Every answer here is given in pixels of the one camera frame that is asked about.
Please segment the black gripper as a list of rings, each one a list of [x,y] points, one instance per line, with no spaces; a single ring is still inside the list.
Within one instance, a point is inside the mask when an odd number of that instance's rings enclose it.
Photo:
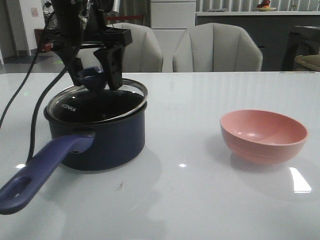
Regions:
[[[108,13],[117,11],[118,0],[51,0],[53,12],[45,22],[41,43],[53,43],[53,52],[62,60],[75,86],[81,86],[79,71],[82,61],[77,57],[76,44],[103,44],[110,47],[93,52],[102,71],[103,85],[116,91],[123,85],[122,63],[124,49],[133,42],[129,29],[106,25]]]

